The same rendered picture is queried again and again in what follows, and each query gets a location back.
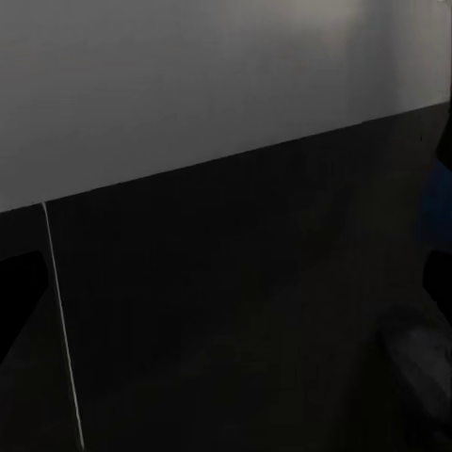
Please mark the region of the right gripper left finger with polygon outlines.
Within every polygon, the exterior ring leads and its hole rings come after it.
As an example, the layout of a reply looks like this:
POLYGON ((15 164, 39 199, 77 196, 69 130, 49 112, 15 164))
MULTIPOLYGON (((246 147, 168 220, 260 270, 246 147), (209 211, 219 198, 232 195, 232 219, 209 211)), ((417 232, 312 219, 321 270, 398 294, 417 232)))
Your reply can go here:
POLYGON ((0 363, 46 290, 47 271, 38 250, 0 261, 0 363))

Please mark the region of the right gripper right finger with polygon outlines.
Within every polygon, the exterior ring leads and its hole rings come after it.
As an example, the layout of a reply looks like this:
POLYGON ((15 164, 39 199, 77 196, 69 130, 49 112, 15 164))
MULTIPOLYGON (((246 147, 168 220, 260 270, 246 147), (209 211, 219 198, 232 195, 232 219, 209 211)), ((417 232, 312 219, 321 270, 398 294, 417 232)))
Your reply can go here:
POLYGON ((425 263, 422 284, 446 320, 452 321, 452 254, 431 250, 425 263))

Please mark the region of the mouse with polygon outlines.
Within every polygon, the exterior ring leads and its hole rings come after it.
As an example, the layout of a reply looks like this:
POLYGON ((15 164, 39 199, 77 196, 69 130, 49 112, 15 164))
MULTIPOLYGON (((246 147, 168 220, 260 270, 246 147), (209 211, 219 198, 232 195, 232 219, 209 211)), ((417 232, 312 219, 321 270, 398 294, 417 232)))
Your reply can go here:
POLYGON ((420 322, 384 331, 386 364, 398 384, 426 414, 452 424, 452 337, 420 322))

